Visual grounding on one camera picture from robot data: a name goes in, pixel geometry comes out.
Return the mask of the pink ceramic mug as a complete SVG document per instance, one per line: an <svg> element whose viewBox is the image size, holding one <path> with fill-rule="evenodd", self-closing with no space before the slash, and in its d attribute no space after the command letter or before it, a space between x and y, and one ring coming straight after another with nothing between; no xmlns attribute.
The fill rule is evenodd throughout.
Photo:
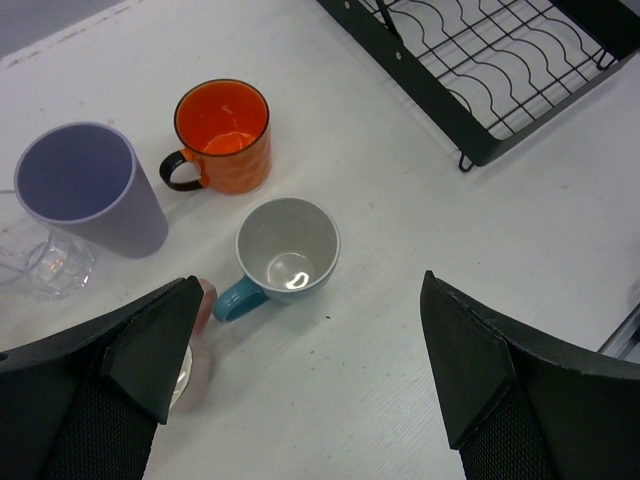
<svg viewBox="0 0 640 480"><path fill-rule="evenodd" d="M204 398L212 376L211 353L203 335L212 317L217 292L207 280L199 278L198 281L203 290L203 298L173 392L171 413L194 410Z"/></svg>

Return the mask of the blue mug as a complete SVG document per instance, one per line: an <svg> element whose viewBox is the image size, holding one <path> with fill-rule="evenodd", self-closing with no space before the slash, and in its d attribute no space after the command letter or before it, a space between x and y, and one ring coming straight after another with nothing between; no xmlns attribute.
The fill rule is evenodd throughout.
<svg viewBox="0 0 640 480"><path fill-rule="evenodd" d="M338 226L320 205L286 196L256 206L235 238L242 278L218 295L213 316L229 323L270 300L313 295L335 271L340 250Z"/></svg>

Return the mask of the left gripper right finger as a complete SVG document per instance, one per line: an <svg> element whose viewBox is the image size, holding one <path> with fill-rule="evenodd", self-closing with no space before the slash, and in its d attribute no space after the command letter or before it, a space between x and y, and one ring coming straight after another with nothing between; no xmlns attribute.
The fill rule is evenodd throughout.
<svg viewBox="0 0 640 480"><path fill-rule="evenodd" d="M469 479L635 479L639 367L424 276L422 328L449 446Z"/></svg>

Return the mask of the orange mug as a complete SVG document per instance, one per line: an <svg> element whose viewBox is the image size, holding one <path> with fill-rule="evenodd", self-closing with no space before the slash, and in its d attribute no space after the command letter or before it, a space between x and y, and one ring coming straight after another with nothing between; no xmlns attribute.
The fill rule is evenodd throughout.
<svg viewBox="0 0 640 480"><path fill-rule="evenodd" d="M271 169L271 112L263 94L236 79L215 79L187 91L173 117L182 148L159 166L164 184L178 192L213 189L248 193Z"/></svg>

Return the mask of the clear glass cup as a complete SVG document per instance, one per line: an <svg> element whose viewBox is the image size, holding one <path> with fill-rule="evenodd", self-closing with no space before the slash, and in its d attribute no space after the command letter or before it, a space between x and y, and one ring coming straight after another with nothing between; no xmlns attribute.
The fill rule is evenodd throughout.
<svg viewBox="0 0 640 480"><path fill-rule="evenodd" d="M95 257L82 240L34 220L1 192L1 292L61 299L89 281Z"/></svg>

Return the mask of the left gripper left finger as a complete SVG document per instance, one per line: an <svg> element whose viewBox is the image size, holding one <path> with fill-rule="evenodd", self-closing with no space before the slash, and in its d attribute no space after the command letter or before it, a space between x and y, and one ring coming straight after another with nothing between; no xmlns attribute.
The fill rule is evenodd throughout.
<svg viewBox="0 0 640 480"><path fill-rule="evenodd" d="M1 354L4 479L140 479L203 298L178 278Z"/></svg>

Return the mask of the lavender cup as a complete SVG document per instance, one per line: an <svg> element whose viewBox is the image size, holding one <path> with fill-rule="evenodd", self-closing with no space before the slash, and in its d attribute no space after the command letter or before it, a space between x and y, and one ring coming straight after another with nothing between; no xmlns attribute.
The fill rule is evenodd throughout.
<svg viewBox="0 0 640 480"><path fill-rule="evenodd" d="M34 219L129 259L149 256L168 221L131 142L95 122L58 126L23 152L14 189Z"/></svg>

